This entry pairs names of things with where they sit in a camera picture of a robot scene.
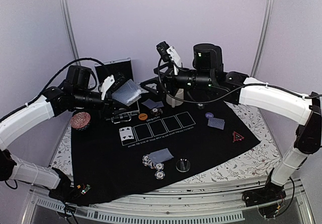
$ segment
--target orange poker chip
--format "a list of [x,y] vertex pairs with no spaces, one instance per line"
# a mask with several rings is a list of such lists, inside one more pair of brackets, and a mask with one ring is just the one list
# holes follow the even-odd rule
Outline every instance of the orange poker chip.
[[145,113],[141,113],[141,114],[139,115],[139,119],[140,119],[141,121],[145,121],[145,120],[147,119],[147,114],[145,114]]

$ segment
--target black cable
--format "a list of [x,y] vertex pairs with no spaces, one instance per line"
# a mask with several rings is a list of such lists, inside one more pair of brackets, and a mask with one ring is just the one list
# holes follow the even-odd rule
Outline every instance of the black cable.
[[10,189],[13,189],[13,190],[17,190],[18,189],[18,183],[17,183],[17,181],[16,180],[13,180],[14,182],[15,182],[15,184],[16,184],[16,186],[15,187],[12,187],[11,185],[9,185],[8,183],[7,183],[7,181],[5,180],[5,184],[10,188]]
[[[287,92],[291,95],[294,95],[296,97],[300,97],[300,98],[303,98],[302,95],[300,94],[297,94],[295,92],[292,92],[290,90],[287,90],[287,89],[284,89],[282,87],[278,87],[278,86],[274,86],[274,85],[269,85],[269,84],[264,84],[264,83],[250,83],[250,84],[246,84],[246,85],[243,85],[243,86],[240,86],[240,87],[237,87],[236,89],[226,93],[225,95],[221,96],[221,97],[218,97],[216,99],[213,99],[213,100],[210,100],[210,101],[206,101],[206,102],[193,102],[193,101],[187,101],[187,100],[183,100],[183,99],[180,99],[180,98],[177,98],[177,97],[174,97],[172,96],[168,91],[167,89],[164,87],[162,81],[161,81],[161,76],[160,76],[160,65],[161,65],[161,61],[162,61],[162,58],[160,58],[158,64],[157,64],[157,76],[158,76],[158,80],[159,80],[159,83],[160,83],[160,87],[162,88],[162,90],[171,98],[177,100],[177,101],[181,101],[181,102],[187,102],[187,103],[195,103],[195,104],[205,104],[205,103],[212,103],[212,102],[216,102],[218,100],[221,100],[222,98],[225,98],[226,96],[228,96],[229,94],[233,93],[233,92],[236,92],[244,87],[249,87],[249,86],[262,86],[262,87],[271,87],[271,88],[275,88],[275,89],[278,89],[278,90],[281,90],[281,91],[284,91],[284,92]],[[312,99],[312,98],[318,98],[322,95],[316,95],[316,96],[313,96],[313,97],[304,97],[305,99]]]
[[[52,81],[63,71],[65,70],[67,67],[69,67],[70,65],[78,62],[78,61],[83,61],[83,60],[90,60],[90,61],[94,61],[100,65],[102,65],[106,71],[106,73],[108,74],[108,76],[110,75],[110,72],[108,71],[106,65],[104,65],[101,61],[99,61],[98,59],[94,59],[94,58],[79,58],[79,59],[75,59],[71,62],[69,62],[68,64],[66,64],[63,68],[61,68],[50,80],[49,82],[45,85],[45,87],[41,90],[41,92],[34,98],[32,99],[30,102],[27,103],[27,105],[31,105],[33,104],[35,101],[37,101],[40,96],[43,94],[43,92],[48,88],[48,86],[52,83]],[[8,117],[10,117],[11,115],[15,114],[16,112],[19,112],[20,110],[26,108],[27,106],[24,105],[24,106],[21,106],[21,107],[18,107],[17,109],[13,110],[12,112],[8,113],[6,116],[2,117],[0,119],[0,122],[4,121],[5,119],[7,119]]]
[[290,180],[292,181],[292,184],[293,184],[293,193],[292,193],[292,197],[291,197],[291,200],[290,200],[290,202],[288,203],[288,205],[287,205],[287,207],[285,207],[285,209],[282,211],[282,212],[279,212],[279,213],[277,213],[277,215],[275,215],[275,216],[268,216],[266,219],[274,219],[274,218],[276,218],[276,217],[279,217],[279,216],[281,216],[282,214],[284,214],[286,211],[287,211],[287,209],[291,206],[291,204],[292,204],[292,202],[293,202],[293,199],[294,199],[294,195],[295,195],[295,183],[294,183],[294,181],[293,181],[293,179],[290,177]]
[[182,67],[179,67],[175,62],[173,62],[172,60],[170,60],[170,62],[173,64],[173,66],[175,67],[175,68],[177,68],[178,70],[180,70],[180,71],[183,71],[183,72],[188,72],[189,71],[189,69],[182,69]]
[[288,203],[287,207],[285,207],[285,209],[283,210],[283,212],[278,213],[278,214],[276,215],[276,217],[278,217],[278,216],[280,216],[280,215],[284,214],[284,213],[287,211],[287,209],[291,206],[291,204],[292,204],[292,202],[293,202],[294,195],[295,195],[295,183],[294,183],[294,181],[293,181],[293,179],[292,179],[291,177],[290,177],[290,180],[292,181],[292,184],[293,184],[293,193],[292,193],[292,198],[291,198],[291,200],[290,200],[290,203]]
[[191,96],[191,94],[190,94],[190,92],[187,92],[187,95],[188,95],[188,97],[192,100],[192,101],[196,101],[192,96]]
[[312,96],[312,97],[305,97],[305,99],[313,99],[313,98],[318,98],[318,97],[322,97],[322,94],[316,95],[316,96]]
[[63,203],[63,205],[65,206],[65,210],[64,210],[65,215],[67,215],[66,209],[67,209],[67,210],[69,210],[69,212],[70,212],[70,214],[71,214],[72,218],[74,219],[75,223],[76,223],[76,224],[79,224],[79,222],[77,221],[77,219],[76,219],[76,217],[75,217],[75,215],[74,215],[73,211],[70,209],[70,206],[69,206],[69,205],[67,205],[67,204],[66,204],[66,202],[65,202],[62,198],[60,198],[60,196],[58,196],[55,192],[53,192],[53,191],[52,191],[51,193],[53,193],[53,194],[57,197],[57,199],[58,199],[59,201],[61,201],[61,203]]

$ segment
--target metal frame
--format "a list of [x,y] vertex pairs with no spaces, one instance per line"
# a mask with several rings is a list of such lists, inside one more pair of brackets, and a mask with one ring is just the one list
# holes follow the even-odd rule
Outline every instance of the metal frame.
[[[76,208],[75,216],[106,223],[135,224],[202,224],[230,223],[243,220],[243,211],[273,204],[246,207],[242,192],[265,184],[265,177],[223,183],[175,184],[147,194],[130,195],[110,203]],[[285,184],[286,199],[292,196],[293,185]],[[304,224],[314,224],[312,212],[299,179],[295,180],[295,197]],[[48,191],[32,187],[22,224],[29,224],[36,206],[63,213],[63,205],[48,197]]]
[[266,8],[265,8],[265,14],[264,14],[264,21],[263,21],[263,25],[262,25],[261,37],[260,37],[260,41],[259,41],[259,44],[257,47],[257,52],[256,52],[256,56],[255,56],[255,61],[254,61],[253,67],[252,67],[251,77],[256,76],[256,73],[257,73],[259,65],[260,65],[260,61],[262,58],[263,49],[264,49],[264,45],[265,45],[267,30],[268,30],[268,26],[269,26],[269,22],[270,22],[270,17],[271,17],[272,10],[273,10],[273,4],[274,4],[274,0],[266,0]]
[[61,5],[61,10],[62,10],[62,14],[64,17],[64,21],[65,21],[66,31],[67,31],[72,54],[74,56],[74,59],[79,59],[76,41],[75,41],[74,33],[72,30],[72,26],[71,26],[71,19],[70,19],[70,13],[69,13],[67,0],[60,0],[60,5]]

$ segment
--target poker chip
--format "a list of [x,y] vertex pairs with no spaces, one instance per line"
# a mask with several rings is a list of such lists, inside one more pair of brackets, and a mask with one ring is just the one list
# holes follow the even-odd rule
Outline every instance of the poker chip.
[[149,164],[150,169],[155,169],[155,166],[151,160],[148,161],[148,164]]
[[166,174],[163,171],[157,171],[154,176],[157,180],[162,180],[165,178]]
[[161,110],[161,108],[153,108],[150,113],[154,116],[159,116],[163,113],[163,111]]
[[164,165],[164,164],[162,164],[162,163],[158,163],[158,164],[156,164],[156,165],[155,165],[155,169],[156,169],[156,170],[163,170],[163,169],[164,169],[164,167],[165,167],[165,165]]
[[142,160],[144,162],[148,162],[150,160],[149,155],[144,155],[143,158],[142,158]]
[[213,114],[212,114],[211,112],[207,112],[207,113],[205,114],[205,117],[206,117],[206,118],[213,117]]
[[91,115],[88,112],[78,112],[71,120],[70,125],[78,131],[85,130],[90,125]]
[[145,120],[147,119],[147,114],[145,114],[145,113],[141,113],[141,114],[139,115],[139,119],[140,119],[141,121],[145,121]]

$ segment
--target stack of poker chips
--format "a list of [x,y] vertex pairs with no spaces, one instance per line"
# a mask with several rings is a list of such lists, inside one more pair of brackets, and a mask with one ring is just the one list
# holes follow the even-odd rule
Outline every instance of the stack of poker chips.
[[157,180],[162,180],[166,176],[166,174],[163,172],[165,165],[162,163],[158,163],[158,164],[154,165],[148,155],[143,156],[142,163],[144,166],[146,166],[146,167],[149,166],[150,169],[156,170],[156,173],[154,174],[154,176]]

